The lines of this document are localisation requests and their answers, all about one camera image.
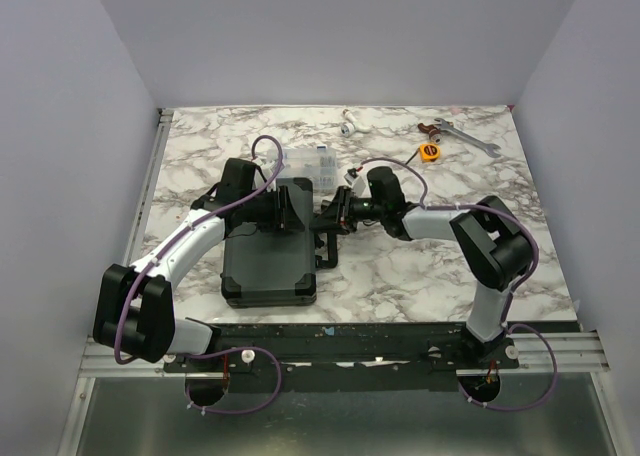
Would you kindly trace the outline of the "black poker set case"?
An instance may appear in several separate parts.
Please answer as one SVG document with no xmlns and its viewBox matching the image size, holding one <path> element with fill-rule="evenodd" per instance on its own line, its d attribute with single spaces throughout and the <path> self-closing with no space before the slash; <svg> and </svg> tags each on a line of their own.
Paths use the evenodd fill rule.
<svg viewBox="0 0 640 456">
<path fill-rule="evenodd" d="M 317 298 L 316 271 L 338 264 L 337 237 L 322 238 L 310 228 L 312 183 L 295 178 L 277 180 L 278 186 L 288 187 L 305 230 L 261 232 L 253 223 L 234 227 L 225 240 L 221 273 L 221 293 L 232 308 L 311 305 Z"/>
</svg>

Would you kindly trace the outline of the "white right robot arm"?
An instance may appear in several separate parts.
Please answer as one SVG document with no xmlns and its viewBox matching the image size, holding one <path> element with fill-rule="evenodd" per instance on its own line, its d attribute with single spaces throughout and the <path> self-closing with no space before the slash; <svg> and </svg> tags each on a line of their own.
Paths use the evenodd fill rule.
<svg viewBox="0 0 640 456">
<path fill-rule="evenodd" d="M 476 204 L 423 206 L 406 199 L 399 179 L 386 166 L 371 169 L 367 183 L 368 198 L 356 196 L 347 186 L 339 187 L 311 228 L 347 235 L 359 223 L 371 221 L 401 241 L 456 242 L 476 279 L 460 355 L 471 367 L 485 366 L 496 356 L 494 342 L 506 335 L 515 290 L 538 265 L 539 247 L 532 234 L 496 196 Z"/>
</svg>

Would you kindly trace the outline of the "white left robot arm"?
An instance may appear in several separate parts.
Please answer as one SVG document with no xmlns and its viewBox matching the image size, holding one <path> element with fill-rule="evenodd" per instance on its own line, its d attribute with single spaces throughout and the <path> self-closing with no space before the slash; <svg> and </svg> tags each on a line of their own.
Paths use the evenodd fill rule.
<svg viewBox="0 0 640 456">
<path fill-rule="evenodd" d="M 220 363 L 213 327 L 177 319 L 173 291 L 207 252 L 245 224 L 277 235 L 304 231 L 293 205 L 298 187 L 274 176 L 256 186 L 259 175 L 257 164 L 229 159 L 220 181 L 191 203 L 164 241 L 130 265 L 113 264 L 105 271 L 93 338 L 113 349 L 118 364 L 183 354 L 201 371 Z"/>
</svg>

